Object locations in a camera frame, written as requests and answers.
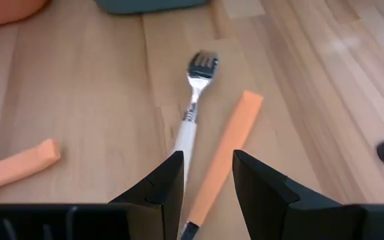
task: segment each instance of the fork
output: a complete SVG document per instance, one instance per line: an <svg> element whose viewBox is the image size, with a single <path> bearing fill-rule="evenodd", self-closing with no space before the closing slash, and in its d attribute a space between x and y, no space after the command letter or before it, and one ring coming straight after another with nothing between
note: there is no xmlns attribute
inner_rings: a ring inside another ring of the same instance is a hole
<svg viewBox="0 0 384 240"><path fill-rule="evenodd" d="M173 152L183 151L185 167L183 190L186 190L187 175L197 131L198 100L204 89L213 81L218 62L216 53L200 51L192 58L187 70L187 80L192 88L191 103L181 122L173 149Z"/></svg>

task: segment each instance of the white fork handle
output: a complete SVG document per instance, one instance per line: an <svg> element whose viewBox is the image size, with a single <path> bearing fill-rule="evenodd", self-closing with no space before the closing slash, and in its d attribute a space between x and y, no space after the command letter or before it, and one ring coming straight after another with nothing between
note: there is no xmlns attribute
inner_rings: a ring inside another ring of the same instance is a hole
<svg viewBox="0 0 384 240"><path fill-rule="evenodd" d="M174 144L173 152L183 151L184 157L184 191L186 190L187 174L191 164L193 144L195 142L195 134L197 132L197 124L190 121L182 121L177 134L176 143Z"/></svg>

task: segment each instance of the orange sponge stick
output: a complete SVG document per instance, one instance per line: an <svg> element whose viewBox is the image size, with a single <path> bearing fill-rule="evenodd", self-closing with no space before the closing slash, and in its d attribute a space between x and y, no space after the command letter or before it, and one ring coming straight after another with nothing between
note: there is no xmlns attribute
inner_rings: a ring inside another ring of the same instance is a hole
<svg viewBox="0 0 384 240"><path fill-rule="evenodd" d="M221 138L188 222L201 226L232 167L233 150L241 149L255 122L263 97L244 91Z"/></svg>
<svg viewBox="0 0 384 240"><path fill-rule="evenodd" d="M43 170L60 159L60 148L54 139L0 160L0 186Z"/></svg>

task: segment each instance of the wooden surface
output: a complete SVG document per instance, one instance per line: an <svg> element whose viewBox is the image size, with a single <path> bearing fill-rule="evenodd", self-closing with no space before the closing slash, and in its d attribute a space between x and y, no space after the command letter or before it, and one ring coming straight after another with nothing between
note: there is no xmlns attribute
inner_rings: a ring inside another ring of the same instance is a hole
<svg viewBox="0 0 384 240"><path fill-rule="evenodd" d="M213 0L126 17L54 0L0 27L0 159L48 137L63 157L0 188L0 203L104 203L146 176L173 146L198 49L217 51L220 68L200 103L185 215L244 89L265 97L244 150L342 203L384 202L384 18L372 0ZM232 176L198 238L248 238Z"/></svg>

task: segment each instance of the metal fork head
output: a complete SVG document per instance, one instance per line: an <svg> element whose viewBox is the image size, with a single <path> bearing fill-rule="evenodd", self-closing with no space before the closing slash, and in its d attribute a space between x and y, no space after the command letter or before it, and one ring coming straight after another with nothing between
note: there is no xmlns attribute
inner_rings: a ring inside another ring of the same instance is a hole
<svg viewBox="0 0 384 240"><path fill-rule="evenodd" d="M192 102L197 102L201 92L212 82L219 59L210 51L200 51L193 56L187 70L187 79L192 87Z"/></svg>

